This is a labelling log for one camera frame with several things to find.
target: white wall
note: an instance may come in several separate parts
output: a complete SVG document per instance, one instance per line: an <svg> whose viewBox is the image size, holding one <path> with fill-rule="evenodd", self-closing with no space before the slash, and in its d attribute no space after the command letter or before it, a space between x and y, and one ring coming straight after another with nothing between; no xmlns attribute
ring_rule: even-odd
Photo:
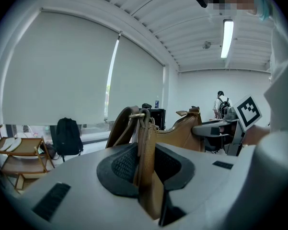
<svg viewBox="0 0 288 230"><path fill-rule="evenodd" d="M270 74L267 73L242 70L208 70L180 73L178 82L173 81L173 86L170 86L172 91L169 94L169 99L177 97L175 101L173 100L175 111L188 110L192 105L199 106L202 121L208 121L214 118L212 108L218 91L224 91L225 96L229 97L233 104L247 94L251 94L263 116L257 124L266 126L270 120L270 107L263 94L270 86L269 76ZM170 125L180 118L174 112L170 111L169 105L167 119L170 120Z"/></svg>
<svg viewBox="0 0 288 230"><path fill-rule="evenodd" d="M168 89L168 99L167 99L167 107L165 122L166 129L169 129L173 126L175 121L177 121L180 116L176 114L176 111L179 111L178 105L178 85L179 85L179 74L178 72L170 66L165 67L165 83L164 88Z"/></svg>

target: ceiling fixture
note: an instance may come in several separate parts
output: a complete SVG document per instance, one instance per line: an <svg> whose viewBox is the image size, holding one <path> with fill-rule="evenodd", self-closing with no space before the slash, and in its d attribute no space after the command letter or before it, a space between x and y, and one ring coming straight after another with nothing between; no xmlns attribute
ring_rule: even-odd
<svg viewBox="0 0 288 230"><path fill-rule="evenodd" d="M205 41L204 44L202 45L203 49L208 49L211 47L211 42Z"/></svg>
<svg viewBox="0 0 288 230"><path fill-rule="evenodd" d="M224 20L224 39L222 42L221 58L227 58L233 36L233 20Z"/></svg>

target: person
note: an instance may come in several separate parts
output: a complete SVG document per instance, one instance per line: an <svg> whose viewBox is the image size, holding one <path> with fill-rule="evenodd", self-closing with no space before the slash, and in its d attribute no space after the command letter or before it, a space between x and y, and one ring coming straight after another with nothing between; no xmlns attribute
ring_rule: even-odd
<svg viewBox="0 0 288 230"><path fill-rule="evenodd" d="M266 91L265 97L271 106L270 127L252 126L247 130L243 140L244 145L256 145L270 132L288 129L288 24L272 0L224 0L232 4L235 9L246 10L261 21L270 18L274 22L272 31L272 55L270 59L271 87ZM282 100L275 101L275 92L281 95Z"/></svg>
<svg viewBox="0 0 288 230"><path fill-rule="evenodd" d="M217 98L214 102L214 107L213 107L213 110L214 110L214 114L215 114L215 118L217 119L221 119L222 116L221 116L221 104L228 101L228 104L230 105L230 107L232 107L232 102L229 98L227 98L225 95L224 95L224 92L223 91L218 91L217 93Z"/></svg>

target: brown leather strap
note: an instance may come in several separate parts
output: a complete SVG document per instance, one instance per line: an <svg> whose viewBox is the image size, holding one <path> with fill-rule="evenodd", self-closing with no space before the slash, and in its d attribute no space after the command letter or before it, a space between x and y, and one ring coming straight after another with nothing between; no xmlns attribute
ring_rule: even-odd
<svg viewBox="0 0 288 230"><path fill-rule="evenodd" d="M180 116L185 116L185 115L187 115L187 111L177 111L176 112L178 115L180 115Z"/></svg>
<svg viewBox="0 0 288 230"><path fill-rule="evenodd" d="M126 107L118 115L111 130L105 148L111 148L123 144L128 144L138 123L137 118L129 118L129 115L138 114L138 106Z"/></svg>
<svg viewBox="0 0 288 230"><path fill-rule="evenodd" d="M192 108L190 109L190 112L197 112L198 125L202 125L199 106L192 106Z"/></svg>
<svg viewBox="0 0 288 230"><path fill-rule="evenodd" d="M155 139L150 139L149 131L153 130L152 126L155 127L155 136L156 136L156 126L149 123L150 113L147 109L141 109L140 113L145 113L145 117L139 118L139 137L138 137L138 156L140 157L138 163L138 186L142 184L145 180L150 180L151 184L152 173L154 171L154 150L155 150Z"/></svg>

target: black sticker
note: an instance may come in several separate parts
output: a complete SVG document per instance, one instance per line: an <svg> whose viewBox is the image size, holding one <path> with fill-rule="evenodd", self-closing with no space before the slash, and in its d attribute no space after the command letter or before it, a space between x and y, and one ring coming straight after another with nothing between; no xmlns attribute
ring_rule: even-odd
<svg viewBox="0 0 288 230"><path fill-rule="evenodd" d="M225 162L221 162L221 161L216 161L214 163L212 163L213 165L216 165L216 166L219 166L221 168L225 168L225 169L228 169L228 170L231 170L232 167L233 167L233 164L231 163L225 163Z"/></svg>
<svg viewBox="0 0 288 230"><path fill-rule="evenodd" d="M240 104L237 107L237 110L240 113L246 128L260 117L259 110L251 97Z"/></svg>

